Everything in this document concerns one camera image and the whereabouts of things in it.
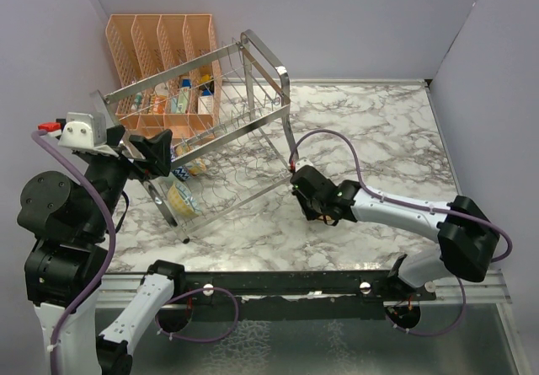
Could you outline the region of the blue orange floral bowl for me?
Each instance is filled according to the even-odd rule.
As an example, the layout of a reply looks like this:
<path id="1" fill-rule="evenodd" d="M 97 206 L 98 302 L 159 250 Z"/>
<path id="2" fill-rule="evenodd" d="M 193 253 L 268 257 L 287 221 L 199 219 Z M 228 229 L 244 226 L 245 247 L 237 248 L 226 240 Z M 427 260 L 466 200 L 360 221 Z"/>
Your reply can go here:
<path id="1" fill-rule="evenodd" d="M 178 144 L 174 152 L 177 156 L 181 156 L 184 153 L 189 153 L 191 150 L 192 148 L 187 144 Z M 206 165 L 201 158 L 195 158 L 189 161 L 185 165 L 185 168 L 187 168 L 189 174 L 192 176 L 197 176 L 206 172 Z"/>

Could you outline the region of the yellow grid pattern bowl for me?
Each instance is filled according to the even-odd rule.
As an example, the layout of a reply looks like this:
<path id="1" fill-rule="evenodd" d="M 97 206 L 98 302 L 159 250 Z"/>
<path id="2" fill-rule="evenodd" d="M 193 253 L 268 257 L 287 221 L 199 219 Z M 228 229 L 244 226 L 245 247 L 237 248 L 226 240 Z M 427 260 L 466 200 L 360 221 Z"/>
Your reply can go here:
<path id="1" fill-rule="evenodd" d="M 168 204 L 181 217 L 194 218 L 201 214 L 197 200 L 182 182 L 175 181 L 171 184 L 167 198 Z"/>

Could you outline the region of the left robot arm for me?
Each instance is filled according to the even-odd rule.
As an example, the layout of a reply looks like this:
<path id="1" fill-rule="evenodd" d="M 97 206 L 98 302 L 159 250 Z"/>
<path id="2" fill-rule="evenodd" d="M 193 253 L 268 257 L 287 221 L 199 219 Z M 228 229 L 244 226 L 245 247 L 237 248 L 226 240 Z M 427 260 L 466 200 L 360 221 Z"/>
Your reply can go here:
<path id="1" fill-rule="evenodd" d="M 52 374 L 127 374 L 136 346 L 166 303 L 186 291 L 185 269 L 154 262 L 116 321 L 101 333 L 95 311 L 104 273 L 115 253 L 113 213 L 130 179 L 154 179 L 171 169 L 171 131 L 129 136 L 139 158 L 121 146 L 123 126 L 47 123 L 33 140 L 63 167 L 37 174 L 23 188 L 18 225 L 35 236 L 24 264 L 28 299 L 42 328 Z"/>

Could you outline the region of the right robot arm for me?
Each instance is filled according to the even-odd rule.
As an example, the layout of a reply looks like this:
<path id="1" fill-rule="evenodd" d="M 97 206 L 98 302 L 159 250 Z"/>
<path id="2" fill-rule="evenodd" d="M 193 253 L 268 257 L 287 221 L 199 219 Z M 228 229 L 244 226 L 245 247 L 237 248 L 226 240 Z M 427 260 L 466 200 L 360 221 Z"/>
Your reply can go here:
<path id="1" fill-rule="evenodd" d="M 447 204 L 391 198 L 357 181 L 335 185 L 311 165 L 297 169 L 290 183 L 308 220 L 380 223 L 435 243 L 433 249 L 404 254 L 393 264 L 387 290 L 397 300 L 407 299 L 429 281 L 448 276 L 483 281 L 498 245 L 493 224 L 464 196 Z"/>

